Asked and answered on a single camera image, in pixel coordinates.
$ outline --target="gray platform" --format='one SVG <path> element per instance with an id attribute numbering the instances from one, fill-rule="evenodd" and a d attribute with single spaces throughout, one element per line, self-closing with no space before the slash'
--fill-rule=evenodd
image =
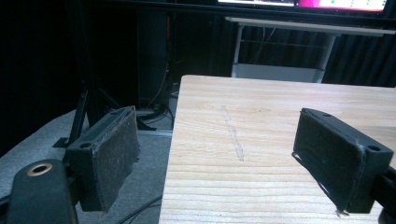
<path id="1" fill-rule="evenodd" d="M 177 101 L 171 102 L 175 114 Z M 24 166 L 44 159 L 61 160 L 64 149 L 54 148 L 53 144 L 70 133 L 74 111 L 67 113 L 43 126 L 36 133 L 20 142 L 8 154 L 0 158 L 0 197 L 11 191 L 14 175 Z M 125 179 L 118 199 L 107 214 L 101 212 L 82 212 L 76 206 L 79 223 L 117 223 L 135 209 L 163 194 L 163 185 L 171 145 L 171 120 L 167 117 L 150 123 L 165 131 L 166 135 L 139 134 L 141 146 L 140 161 Z M 160 207 L 144 211 L 133 223 L 158 223 Z"/>

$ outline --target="pencil mark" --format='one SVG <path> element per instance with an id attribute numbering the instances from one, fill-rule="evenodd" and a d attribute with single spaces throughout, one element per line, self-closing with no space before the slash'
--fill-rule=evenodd
<path id="1" fill-rule="evenodd" d="M 239 144 L 238 138 L 236 137 L 236 129 L 231 125 L 230 114 L 225 105 L 221 106 L 221 111 L 224 116 L 225 124 L 227 124 L 228 132 L 230 133 L 231 139 L 233 140 L 233 147 L 235 148 L 236 155 L 240 161 L 244 160 L 244 149 L 242 149 L 241 144 Z"/>

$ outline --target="brass insert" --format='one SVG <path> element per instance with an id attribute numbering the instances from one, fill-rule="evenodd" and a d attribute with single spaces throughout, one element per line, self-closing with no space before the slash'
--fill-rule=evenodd
<path id="1" fill-rule="evenodd" d="M 29 175 L 29 176 L 43 175 L 46 172 L 48 172 L 50 169 L 52 169 L 52 164 L 51 163 L 40 163 L 40 164 L 32 167 L 27 172 L 27 175 Z"/>

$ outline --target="monitor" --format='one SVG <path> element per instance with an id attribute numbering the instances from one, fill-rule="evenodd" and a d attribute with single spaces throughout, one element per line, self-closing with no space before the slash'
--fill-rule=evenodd
<path id="1" fill-rule="evenodd" d="M 294 7 L 294 0 L 219 0 L 219 3 L 251 6 Z"/>
<path id="2" fill-rule="evenodd" d="M 297 0 L 297 7 L 382 12 L 387 0 Z"/>

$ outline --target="table surface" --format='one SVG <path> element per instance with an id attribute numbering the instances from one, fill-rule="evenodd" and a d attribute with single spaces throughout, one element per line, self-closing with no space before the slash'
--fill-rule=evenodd
<path id="1" fill-rule="evenodd" d="M 160 223 L 377 223 L 377 203 L 338 217 L 290 155 L 302 107 L 396 149 L 395 89 L 184 76 Z"/>

